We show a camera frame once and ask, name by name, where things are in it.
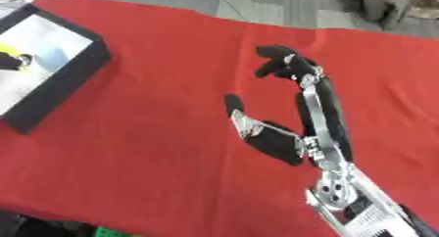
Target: cable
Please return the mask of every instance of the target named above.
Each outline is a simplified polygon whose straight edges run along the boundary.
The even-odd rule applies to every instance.
[[[236,7],[233,6],[233,4],[231,4],[228,0],[222,0],[224,1],[229,7],[231,7],[231,9],[233,9],[233,11],[235,11],[243,20],[245,20],[246,22],[249,22],[250,19],[248,19],[247,17],[245,17]]]

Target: robotic hand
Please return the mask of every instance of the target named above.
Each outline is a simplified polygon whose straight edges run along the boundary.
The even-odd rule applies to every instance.
[[[225,96],[227,114],[239,136],[274,158],[298,166],[305,157],[321,171],[306,189],[310,205],[341,236],[437,237],[439,234],[395,203],[355,165],[343,114],[330,80],[314,61],[283,46],[263,46],[257,53],[269,61],[257,77],[274,74],[301,88],[297,106],[304,135],[271,121],[244,114],[240,99]]]

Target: floor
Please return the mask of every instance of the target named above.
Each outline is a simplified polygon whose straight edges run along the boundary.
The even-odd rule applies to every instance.
[[[244,20],[220,0],[122,0],[198,10],[222,18]],[[382,31],[376,24],[364,21],[358,14],[344,13],[346,0],[228,0],[255,23],[294,27],[346,27]],[[439,38],[439,22],[407,19],[391,33]]]

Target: red tablecloth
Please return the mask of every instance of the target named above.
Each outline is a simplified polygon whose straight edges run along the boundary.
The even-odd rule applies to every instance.
[[[36,0],[102,34],[113,60],[29,135],[0,125],[0,206],[149,236],[333,236],[305,205],[317,169],[241,142],[222,95],[300,130],[289,81],[260,80],[257,45],[325,66],[357,165],[439,226],[439,42],[295,29],[104,0]]]

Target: box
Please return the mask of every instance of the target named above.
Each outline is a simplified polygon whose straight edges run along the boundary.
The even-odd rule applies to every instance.
[[[109,60],[103,38],[26,5],[0,20],[0,117],[26,134]]]

